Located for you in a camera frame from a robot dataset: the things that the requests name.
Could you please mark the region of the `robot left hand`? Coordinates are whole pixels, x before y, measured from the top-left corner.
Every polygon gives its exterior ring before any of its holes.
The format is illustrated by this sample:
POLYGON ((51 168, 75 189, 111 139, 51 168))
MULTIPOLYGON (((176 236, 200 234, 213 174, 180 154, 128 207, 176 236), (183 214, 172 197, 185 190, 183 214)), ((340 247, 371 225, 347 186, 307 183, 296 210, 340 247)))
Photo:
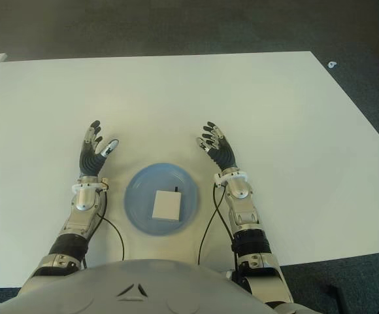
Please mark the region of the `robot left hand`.
POLYGON ((93 121, 85 132, 82 148, 79 157, 80 176, 97 177, 105 164, 108 156, 119 144, 118 139, 109 141, 101 150, 97 150, 103 136, 99 135, 101 123, 99 120, 93 121))

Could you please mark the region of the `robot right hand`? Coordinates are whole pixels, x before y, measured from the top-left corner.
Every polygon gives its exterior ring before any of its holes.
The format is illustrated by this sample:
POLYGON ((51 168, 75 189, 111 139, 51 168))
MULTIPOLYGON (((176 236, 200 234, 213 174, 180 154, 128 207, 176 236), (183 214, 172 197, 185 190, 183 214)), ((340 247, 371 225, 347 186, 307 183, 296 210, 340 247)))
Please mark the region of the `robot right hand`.
POLYGON ((198 146, 222 171, 237 167, 233 149, 221 129, 208 121, 203 130, 202 135, 196 138, 198 146))

